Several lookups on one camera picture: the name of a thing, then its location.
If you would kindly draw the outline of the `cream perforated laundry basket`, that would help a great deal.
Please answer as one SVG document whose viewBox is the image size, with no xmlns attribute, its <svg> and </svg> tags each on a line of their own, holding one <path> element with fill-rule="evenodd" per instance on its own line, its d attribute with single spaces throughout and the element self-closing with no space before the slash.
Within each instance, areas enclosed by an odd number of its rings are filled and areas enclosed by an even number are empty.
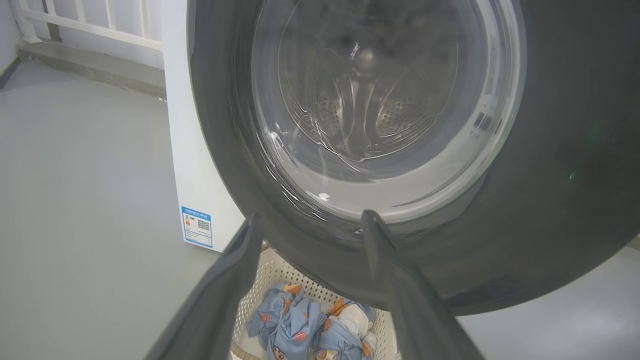
<svg viewBox="0 0 640 360">
<path fill-rule="evenodd" d="M 302 275 L 282 259 L 274 249 L 263 249 L 259 258 L 256 280 L 238 305 L 237 320 L 231 338 L 231 360 L 269 360 L 258 338 L 249 337 L 246 324 L 258 305 L 262 303 L 265 292 L 277 283 L 302 285 L 304 296 L 320 303 L 325 314 L 338 299 L 343 297 Z M 390 312 L 372 309 L 375 312 L 375 321 L 371 331 L 377 336 L 374 360 L 402 360 Z M 314 360 L 316 351 L 317 348 L 311 351 L 308 360 Z"/>
</svg>

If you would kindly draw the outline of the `white metal railing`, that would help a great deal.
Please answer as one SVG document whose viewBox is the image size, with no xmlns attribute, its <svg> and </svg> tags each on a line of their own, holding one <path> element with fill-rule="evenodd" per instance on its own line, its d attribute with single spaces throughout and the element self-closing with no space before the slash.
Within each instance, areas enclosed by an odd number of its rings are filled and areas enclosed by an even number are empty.
<svg viewBox="0 0 640 360">
<path fill-rule="evenodd" d="M 55 7 L 55 0 L 44 0 L 45 4 L 42 6 L 42 10 L 32 9 L 29 5 L 29 0 L 9 0 L 13 6 L 14 16 L 18 22 L 22 39 L 26 43 L 37 44 L 42 41 L 35 30 L 35 21 L 163 52 L 162 41 L 153 39 L 150 36 L 148 0 L 132 1 L 136 6 L 134 14 L 138 16 L 139 34 L 118 30 L 114 0 L 103 0 L 107 18 L 106 27 L 87 21 L 84 0 L 73 0 L 72 4 L 76 18 L 60 16 Z"/>
</svg>

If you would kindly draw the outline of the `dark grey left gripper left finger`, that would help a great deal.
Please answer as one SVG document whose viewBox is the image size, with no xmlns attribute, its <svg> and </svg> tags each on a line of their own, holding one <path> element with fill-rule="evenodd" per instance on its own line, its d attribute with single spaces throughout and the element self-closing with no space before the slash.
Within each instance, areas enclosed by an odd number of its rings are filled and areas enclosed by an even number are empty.
<svg viewBox="0 0 640 360">
<path fill-rule="evenodd" d="M 239 303 L 256 280 L 263 238 L 260 215 L 250 214 L 145 360 L 228 360 Z"/>
</svg>

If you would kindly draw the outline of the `blue energy label sticker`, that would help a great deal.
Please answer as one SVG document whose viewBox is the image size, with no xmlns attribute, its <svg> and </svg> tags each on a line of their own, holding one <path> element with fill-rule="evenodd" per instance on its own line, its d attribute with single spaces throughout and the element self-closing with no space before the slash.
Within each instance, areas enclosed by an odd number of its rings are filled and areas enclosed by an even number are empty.
<svg viewBox="0 0 640 360">
<path fill-rule="evenodd" d="M 187 243 L 212 249 L 211 216 L 185 206 L 181 207 L 183 237 Z"/>
</svg>

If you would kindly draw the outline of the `blue garment with orange prints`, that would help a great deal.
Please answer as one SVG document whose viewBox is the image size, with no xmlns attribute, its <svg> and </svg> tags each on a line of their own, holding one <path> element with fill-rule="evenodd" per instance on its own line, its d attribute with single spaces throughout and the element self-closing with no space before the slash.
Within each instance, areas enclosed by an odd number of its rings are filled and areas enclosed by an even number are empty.
<svg viewBox="0 0 640 360">
<path fill-rule="evenodd" d="M 326 320 L 320 303 L 307 298 L 302 285 L 276 283 L 263 294 L 246 330 L 268 360 L 309 360 Z"/>
</svg>

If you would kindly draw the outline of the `grey concrete ledge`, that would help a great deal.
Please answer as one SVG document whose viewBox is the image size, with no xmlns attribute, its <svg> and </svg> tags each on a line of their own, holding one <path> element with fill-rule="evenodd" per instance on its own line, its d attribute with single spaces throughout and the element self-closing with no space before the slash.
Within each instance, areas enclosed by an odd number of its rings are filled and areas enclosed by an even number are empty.
<svg viewBox="0 0 640 360">
<path fill-rule="evenodd" d="M 165 71 L 147 64 L 55 41 L 21 42 L 17 54 L 25 62 L 38 62 L 60 72 L 167 99 Z"/>
</svg>

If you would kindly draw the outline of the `dark grey washing machine door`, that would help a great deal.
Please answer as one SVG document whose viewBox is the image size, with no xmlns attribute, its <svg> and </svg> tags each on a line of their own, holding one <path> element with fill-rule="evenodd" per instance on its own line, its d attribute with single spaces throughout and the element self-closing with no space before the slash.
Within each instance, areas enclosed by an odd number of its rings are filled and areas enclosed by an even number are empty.
<svg viewBox="0 0 640 360">
<path fill-rule="evenodd" d="M 640 0 L 189 0 L 194 102 L 242 215 L 387 309 L 366 210 L 457 316 L 640 234 Z"/>
</svg>

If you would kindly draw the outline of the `white washing machine body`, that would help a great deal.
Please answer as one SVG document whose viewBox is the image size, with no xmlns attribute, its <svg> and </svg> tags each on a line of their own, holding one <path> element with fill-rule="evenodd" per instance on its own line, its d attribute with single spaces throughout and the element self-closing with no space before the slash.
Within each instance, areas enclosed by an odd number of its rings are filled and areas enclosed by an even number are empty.
<svg viewBox="0 0 640 360">
<path fill-rule="evenodd" d="M 210 250 L 221 253 L 245 217 L 218 173 L 195 105 L 188 26 L 194 6 L 192 0 L 160 2 L 167 114 L 182 238 L 185 241 L 182 207 L 208 214 L 211 216 Z"/>
</svg>

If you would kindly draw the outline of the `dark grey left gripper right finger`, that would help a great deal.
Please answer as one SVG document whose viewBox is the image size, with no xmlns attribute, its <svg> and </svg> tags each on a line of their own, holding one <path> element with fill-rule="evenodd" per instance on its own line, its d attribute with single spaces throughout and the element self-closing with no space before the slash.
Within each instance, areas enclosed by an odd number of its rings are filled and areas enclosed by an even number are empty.
<svg viewBox="0 0 640 360">
<path fill-rule="evenodd" d="M 485 360 L 418 266 L 374 210 L 361 215 L 371 278 L 381 286 L 402 360 Z"/>
</svg>

